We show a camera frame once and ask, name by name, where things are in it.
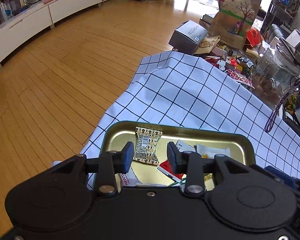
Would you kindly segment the blue white snack packet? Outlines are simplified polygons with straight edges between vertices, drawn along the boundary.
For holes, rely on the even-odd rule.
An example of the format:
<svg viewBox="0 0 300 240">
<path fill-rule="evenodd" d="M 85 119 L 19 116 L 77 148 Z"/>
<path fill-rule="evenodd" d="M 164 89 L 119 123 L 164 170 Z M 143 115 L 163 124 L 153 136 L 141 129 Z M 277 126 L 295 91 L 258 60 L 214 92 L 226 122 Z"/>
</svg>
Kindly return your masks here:
<svg viewBox="0 0 300 240">
<path fill-rule="evenodd" d="M 175 145 L 180 152 L 185 152 L 185 153 L 196 152 L 196 149 L 193 146 L 187 144 L 182 140 L 178 140 L 175 143 Z"/>
</svg>

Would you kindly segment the white green crinkled packet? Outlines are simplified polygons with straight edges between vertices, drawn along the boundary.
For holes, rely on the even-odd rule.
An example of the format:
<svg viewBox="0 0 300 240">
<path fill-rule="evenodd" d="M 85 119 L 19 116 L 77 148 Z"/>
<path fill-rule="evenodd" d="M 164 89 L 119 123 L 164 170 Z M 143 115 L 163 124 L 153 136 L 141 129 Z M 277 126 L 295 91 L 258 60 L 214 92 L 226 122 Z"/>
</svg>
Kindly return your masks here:
<svg viewBox="0 0 300 240">
<path fill-rule="evenodd" d="M 179 182 L 177 181 L 173 182 L 172 184 L 169 185 L 169 187 L 178 187 L 181 190 L 181 192 L 184 192 L 185 183 L 186 183 L 186 178 L 183 178 Z"/>
</svg>

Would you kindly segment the red white snack packet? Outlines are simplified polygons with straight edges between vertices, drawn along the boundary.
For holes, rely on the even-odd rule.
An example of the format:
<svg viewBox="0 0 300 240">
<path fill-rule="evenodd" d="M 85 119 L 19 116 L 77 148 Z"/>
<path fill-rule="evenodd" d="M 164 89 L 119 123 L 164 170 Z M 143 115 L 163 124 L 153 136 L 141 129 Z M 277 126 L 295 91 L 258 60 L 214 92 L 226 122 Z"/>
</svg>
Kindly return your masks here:
<svg viewBox="0 0 300 240">
<path fill-rule="evenodd" d="M 168 160 L 162 162 L 159 164 L 159 166 L 157 167 L 157 169 L 163 173 L 164 175 L 166 175 L 168 178 L 172 179 L 173 181 L 179 183 L 181 182 L 182 178 L 183 178 L 183 173 L 180 174 L 176 174 L 172 171 L 172 168 L 170 166 L 170 163 Z"/>
</svg>

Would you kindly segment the beige patterned snack packet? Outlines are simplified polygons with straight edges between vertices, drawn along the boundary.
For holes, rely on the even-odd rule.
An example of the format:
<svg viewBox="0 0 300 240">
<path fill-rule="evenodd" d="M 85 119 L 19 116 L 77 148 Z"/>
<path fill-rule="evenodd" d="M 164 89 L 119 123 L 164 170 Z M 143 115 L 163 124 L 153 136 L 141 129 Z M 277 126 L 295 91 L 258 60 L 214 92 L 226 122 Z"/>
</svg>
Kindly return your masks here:
<svg viewBox="0 0 300 240">
<path fill-rule="evenodd" d="M 159 159 L 156 155 L 156 149 L 158 141 L 162 136 L 162 131 L 136 127 L 135 133 L 137 141 L 133 160 L 148 165 L 158 166 Z"/>
</svg>

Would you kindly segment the gold foil candy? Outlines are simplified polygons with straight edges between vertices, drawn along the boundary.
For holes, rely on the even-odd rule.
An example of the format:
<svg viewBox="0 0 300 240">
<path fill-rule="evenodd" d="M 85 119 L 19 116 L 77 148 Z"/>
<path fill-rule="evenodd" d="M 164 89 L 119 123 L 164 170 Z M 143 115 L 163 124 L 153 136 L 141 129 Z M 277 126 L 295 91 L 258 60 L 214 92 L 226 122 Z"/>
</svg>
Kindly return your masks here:
<svg viewBox="0 0 300 240">
<path fill-rule="evenodd" d="M 204 181 L 208 181 L 211 178 L 212 178 L 212 174 L 205 174 L 204 175 Z"/>
</svg>

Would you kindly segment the white hawthorn strip packet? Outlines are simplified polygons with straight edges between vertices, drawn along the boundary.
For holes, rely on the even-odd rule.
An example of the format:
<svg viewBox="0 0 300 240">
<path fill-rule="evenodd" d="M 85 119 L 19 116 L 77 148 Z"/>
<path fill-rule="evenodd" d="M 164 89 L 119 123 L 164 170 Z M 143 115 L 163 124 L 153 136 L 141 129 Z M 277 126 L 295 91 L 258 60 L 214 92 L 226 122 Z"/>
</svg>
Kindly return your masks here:
<svg viewBox="0 0 300 240">
<path fill-rule="evenodd" d="M 119 174 L 121 179 L 121 186 L 137 186 L 141 185 L 142 182 L 138 179 L 135 175 L 133 169 L 130 167 L 127 173 L 120 173 Z"/>
</svg>

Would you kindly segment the pale green bar packet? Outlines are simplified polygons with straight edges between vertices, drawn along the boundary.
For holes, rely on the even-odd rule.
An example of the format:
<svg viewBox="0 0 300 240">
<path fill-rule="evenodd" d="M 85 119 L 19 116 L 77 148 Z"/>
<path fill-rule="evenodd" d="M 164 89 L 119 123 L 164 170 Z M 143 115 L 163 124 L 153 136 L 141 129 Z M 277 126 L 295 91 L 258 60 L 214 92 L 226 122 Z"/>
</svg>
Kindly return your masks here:
<svg viewBox="0 0 300 240">
<path fill-rule="evenodd" d="M 231 157 L 229 148 L 213 148 L 207 147 L 201 144 L 196 145 L 196 151 L 199 153 L 202 158 L 213 159 L 215 155 L 225 155 L 227 157 Z"/>
</svg>

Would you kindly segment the gold teal metal tin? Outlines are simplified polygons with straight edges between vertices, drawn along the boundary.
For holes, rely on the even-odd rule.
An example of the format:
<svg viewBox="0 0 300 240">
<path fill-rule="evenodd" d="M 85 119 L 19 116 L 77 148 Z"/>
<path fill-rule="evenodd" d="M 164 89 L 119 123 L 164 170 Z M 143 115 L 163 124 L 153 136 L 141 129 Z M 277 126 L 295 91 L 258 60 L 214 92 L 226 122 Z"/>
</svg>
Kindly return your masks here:
<svg viewBox="0 0 300 240">
<path fill-rule="evenodd" d="M 98 156 L 99 152 L 110 150 L 121 150 L 126 142 L 133 142 L 137 146 L 136 128 L 154 129 L 162 132 L 159 138 L 155 154 L 159 159 L 159 163 L 167 160 L 167 144 L 172 141 L 178 143 L 180 141 L 187 145 L 196 147 L 203 145 L 210 148 L 229 149 L 230 157 L 244 165 L 256 163 L 254 149 L 250 141 L 240 134 L 229 134 L 222 132 L 206 131 L 200 129 L 190 129 L 184 127 L 166 126 L 149 124 L 134 121 L 113 121 L 109 126 L 106 122 L 101 122 L 96 128 L 93 135 L 90 137 L 90 145 L 85 153 L 90 158 Z M 170 186 L 175 182 L 171 175 L 166 172 L 161 172 L 157 165 L 144 164 L 138 161 L 133 161 L 131 164 L 130 173 L 133 174 L 134 182 L 131 183 L 127 178 L 129 174 L 116 177 L 120 185 L 140 185 L 140 186 Z"/>
</svg>

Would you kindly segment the pile of red candy wrappers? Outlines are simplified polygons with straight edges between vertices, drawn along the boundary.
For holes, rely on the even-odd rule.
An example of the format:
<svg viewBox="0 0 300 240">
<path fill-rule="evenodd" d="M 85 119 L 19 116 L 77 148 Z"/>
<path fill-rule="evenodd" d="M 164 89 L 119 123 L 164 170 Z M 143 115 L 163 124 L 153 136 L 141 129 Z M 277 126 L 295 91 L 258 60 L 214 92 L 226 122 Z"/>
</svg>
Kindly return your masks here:
<svg viewBox="0 0 300 240">
<path fill-rule="evenodd" d="M 254 63 L 240 50 L 217 44 L 210 53 L 203 55 L 203 59 L 242 84 L 245 88 L 254 87 L 250 77 Z"/>
</svg>

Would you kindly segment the grey cardboard box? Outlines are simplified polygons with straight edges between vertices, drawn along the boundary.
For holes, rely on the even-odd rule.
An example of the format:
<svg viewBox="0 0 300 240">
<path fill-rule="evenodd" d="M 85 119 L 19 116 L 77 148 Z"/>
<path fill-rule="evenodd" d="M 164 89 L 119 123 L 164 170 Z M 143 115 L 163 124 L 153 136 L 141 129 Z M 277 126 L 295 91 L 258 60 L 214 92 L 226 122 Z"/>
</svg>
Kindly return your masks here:
<svg viewBox="0 0 300 240">
<path fill-rule="evenodd" d="M 168 44 L 181 53 L 193 55 L 207 33 L 203 26 L 188 20 L 174 30 Z"/>
</svg>

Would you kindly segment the large glass jar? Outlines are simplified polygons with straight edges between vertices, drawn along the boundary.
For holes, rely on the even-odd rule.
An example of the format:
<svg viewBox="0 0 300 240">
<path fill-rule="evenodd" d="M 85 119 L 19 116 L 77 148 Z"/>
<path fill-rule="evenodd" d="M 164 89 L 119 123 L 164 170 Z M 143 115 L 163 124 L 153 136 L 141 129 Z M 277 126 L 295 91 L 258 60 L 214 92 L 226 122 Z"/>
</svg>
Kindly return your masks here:
<svg viewBox="0 0 300 240">
<path fill-rule="evenodd" d="M 300 77 L 300 68 L 294 64 L 287 48 L 278 43 L 264 52 L 250 74 L 253 83 L 250 91 L 269 108 L 275 109 Z"/>
</svg>

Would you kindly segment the kraft paper tree bag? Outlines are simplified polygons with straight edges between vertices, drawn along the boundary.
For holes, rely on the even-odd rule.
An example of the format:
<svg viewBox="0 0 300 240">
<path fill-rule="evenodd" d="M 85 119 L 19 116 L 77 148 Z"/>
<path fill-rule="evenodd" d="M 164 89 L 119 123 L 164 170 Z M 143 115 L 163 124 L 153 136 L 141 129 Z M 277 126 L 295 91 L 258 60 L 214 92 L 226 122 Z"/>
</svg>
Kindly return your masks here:
<svg viewBox="0 0 300 240">
<path fill-rule="evenodd" d="M 220 36 L 221 42 L 242 49 L 247 33 L 253 26 L 261 0 L 218 0 L 219 11 L 210 27 L 211 36 Z"/>
</svg>

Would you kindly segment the white tv cabinet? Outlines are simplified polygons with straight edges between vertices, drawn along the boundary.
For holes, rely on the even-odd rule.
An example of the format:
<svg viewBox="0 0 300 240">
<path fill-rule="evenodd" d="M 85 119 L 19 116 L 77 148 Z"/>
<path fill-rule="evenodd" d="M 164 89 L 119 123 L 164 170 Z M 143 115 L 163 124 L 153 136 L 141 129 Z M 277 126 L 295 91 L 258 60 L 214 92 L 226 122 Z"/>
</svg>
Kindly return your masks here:
<svg viewBox="0 0 300 240">
<path fill-rule="evenodd" d="M 0 26 L 1 62 L 15 49 L 45 28 L 74 13 L 93 5 L 100 6 L 103 0 L 49 0 L 40 1 L 27 10 L 13 16 Z"/>
</svg>

